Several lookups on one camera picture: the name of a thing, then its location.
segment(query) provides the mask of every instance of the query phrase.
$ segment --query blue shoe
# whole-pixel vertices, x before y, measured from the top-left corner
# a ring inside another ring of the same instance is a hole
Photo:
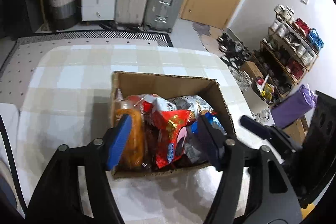
[[[317,37],[313,43],[313,47],[320,52],[320,50],[323,48],[324,43],[321,38]]]
[[[310,41],[310,43],[313,44],[317,38],[319,38],[319,34],[317,33],[316,29],[311,29],[307,35],[307,39]]]

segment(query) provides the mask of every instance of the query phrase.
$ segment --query plaid tablecloth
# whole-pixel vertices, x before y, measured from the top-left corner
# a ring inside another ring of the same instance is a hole
[[[240,116],[251,112],[227,66],[211,53],[131,45],[58,47],[40,61],[21,109],[16,164],[27,203],[59,145],[87,145],[109,127],[113,71],[216,79],[238,138],[252,148],[262,145],[239,125]],[[83,168],[79,175],[83,209],[91,215]],[[203,223],[221,178],[212,166],[171,177],[114,180],[107,175],[126,223]],[[247,190],[245,170],[237,216],[244,212]]]

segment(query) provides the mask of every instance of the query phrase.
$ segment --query light switch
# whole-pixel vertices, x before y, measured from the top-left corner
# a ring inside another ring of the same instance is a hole
[[[308,0],[301,0],[302,3],[307,4]]]

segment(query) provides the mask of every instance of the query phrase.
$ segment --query screw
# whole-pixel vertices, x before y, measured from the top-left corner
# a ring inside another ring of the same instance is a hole
[[[227,139],[225,143],[229,146],[234,146],[236,144],[236,142],[233,139]]]
[[[270,152],[271,149],[267,146],[267,145],[262,145],[261,146],[261,149],[264,151],[264,152]]]
[[[61,144],[59,147],[58,147],[58,150],[59,151],[65,151],[67,150],[69,147],[66,145],[66,144]]]
[[[95,140],[93,141],[93,144],[94,144],[94,145],[101,145],[102,143],[103,143],[103,140],[100,139],[100,138],[95,139]]]

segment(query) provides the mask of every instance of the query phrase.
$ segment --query cardboard box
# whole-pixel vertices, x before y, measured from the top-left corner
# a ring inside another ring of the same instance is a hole
[[[257,65],[251,61],[245,61],[244,64],[240,67],[240,70],[247,72],[253,81],[255,81],[257,77],[264,78]]]
[[[171,99],[184,95],[199,95],[206,100],[217,112],[216,116],[225,128],[229,136],[235,136],[232,117],[223,99],[219,84],[212,79],[201,77],[156,75],[136,72],[116,71],[112,74],[111,98],[115,98],[117,89],[120,88],[124,98],[129,95],[157,94],[165,99]],[[110,121],[113,126],[115,102],[112,100]],[[116,168],[113,176],[115,178],[144,177],[156,175],[168,175],[184,172],[186,170],[200,169],[209,166],[208,163],[192,167],[159,171],[159,172],[127,172],[118,171]]]
[[[290,126],[283,129],[283,131],[285,131],[286,134],[292,137],[292,139],[295,140],[297,143],[302,145],[306,137],[306,130],[304,128],[304,123],[305,122],[302,123],[301,119],[297,119]]]

